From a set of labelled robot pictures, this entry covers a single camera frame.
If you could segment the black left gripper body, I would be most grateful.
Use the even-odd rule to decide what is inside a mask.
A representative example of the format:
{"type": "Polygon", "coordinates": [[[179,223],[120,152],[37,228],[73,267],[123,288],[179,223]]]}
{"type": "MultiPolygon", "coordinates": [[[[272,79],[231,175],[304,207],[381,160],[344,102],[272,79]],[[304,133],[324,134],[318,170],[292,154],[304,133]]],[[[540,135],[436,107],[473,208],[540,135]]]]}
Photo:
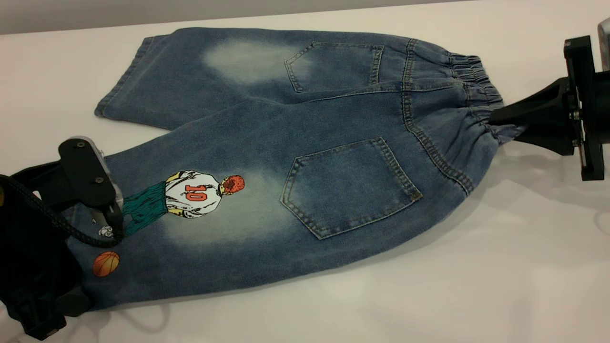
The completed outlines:
{"type": "Polygon", "coordinates": [[[40,341],[67,324],[56,297],[82,284],[67,246],[75,228],[62,214],[74,204],[59,162],[1,176],[1,302],[40,341]]]}

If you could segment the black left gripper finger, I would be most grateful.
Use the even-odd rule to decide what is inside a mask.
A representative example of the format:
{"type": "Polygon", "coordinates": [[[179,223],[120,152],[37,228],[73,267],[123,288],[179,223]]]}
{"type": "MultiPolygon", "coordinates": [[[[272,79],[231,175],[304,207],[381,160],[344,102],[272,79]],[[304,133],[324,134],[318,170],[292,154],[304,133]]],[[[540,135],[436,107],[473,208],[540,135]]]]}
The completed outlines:
{"type": "Polygon", "coordinates": [[[92,298],[82,284],[56,297],[56,304],[65,317],[79,317],[92,309],[92,298]]]}

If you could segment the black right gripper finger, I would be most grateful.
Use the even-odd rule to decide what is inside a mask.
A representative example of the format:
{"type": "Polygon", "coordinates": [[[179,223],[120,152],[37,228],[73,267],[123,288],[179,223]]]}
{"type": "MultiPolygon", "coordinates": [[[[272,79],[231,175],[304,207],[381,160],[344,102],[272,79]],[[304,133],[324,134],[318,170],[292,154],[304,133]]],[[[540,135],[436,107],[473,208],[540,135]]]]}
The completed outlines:
{"type": "Polygon", "coordinates": [[[528,126],[515,141],[539,146],[561,156],[572,156],[575,152],[574,135],[570,130],[555,126],[528,126]]]}
{"type": "Polygon", "coordinates": [[[494,110],[490,124],[562,126],[568,119],[566,95],[569,91],[569,79],[559,78],[534,95],[494,110]]]}

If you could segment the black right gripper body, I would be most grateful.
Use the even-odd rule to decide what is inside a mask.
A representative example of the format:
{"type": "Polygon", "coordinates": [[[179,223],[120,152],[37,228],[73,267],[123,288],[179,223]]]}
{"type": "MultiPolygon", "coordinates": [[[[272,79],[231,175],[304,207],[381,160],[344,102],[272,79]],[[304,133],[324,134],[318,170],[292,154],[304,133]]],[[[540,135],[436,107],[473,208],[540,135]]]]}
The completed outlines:
{"type": "Polygon", "coordinates": [[[605,176],[603,146],[609,143],[609,72],[596,72],[590,36],[564,43],[570,93],[570,117],[575,124],[584,182],[605,176]]]}

